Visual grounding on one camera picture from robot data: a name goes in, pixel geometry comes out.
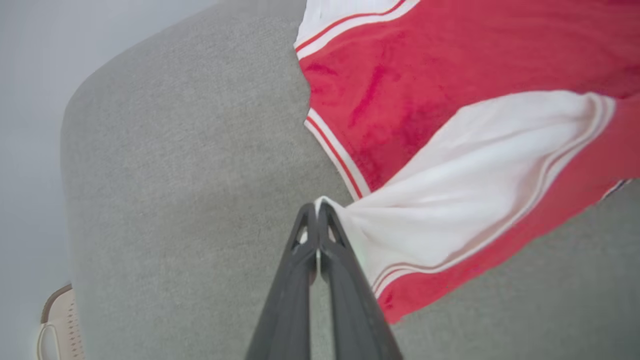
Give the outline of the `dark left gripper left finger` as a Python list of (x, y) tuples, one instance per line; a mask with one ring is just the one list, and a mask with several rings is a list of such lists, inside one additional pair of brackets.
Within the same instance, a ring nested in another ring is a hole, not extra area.
[(316, 209), (300, 207), (247, 347), (247, 360), (311, 358), (310, 287), (318, 250)]

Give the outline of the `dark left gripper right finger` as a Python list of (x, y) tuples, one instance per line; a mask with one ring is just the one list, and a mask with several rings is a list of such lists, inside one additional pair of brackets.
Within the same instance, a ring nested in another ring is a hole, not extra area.
[(318, 207), (320, 271), (330, 291), (336, 360), (402, 360), (400, 347), (366, 280), (338, 212)]

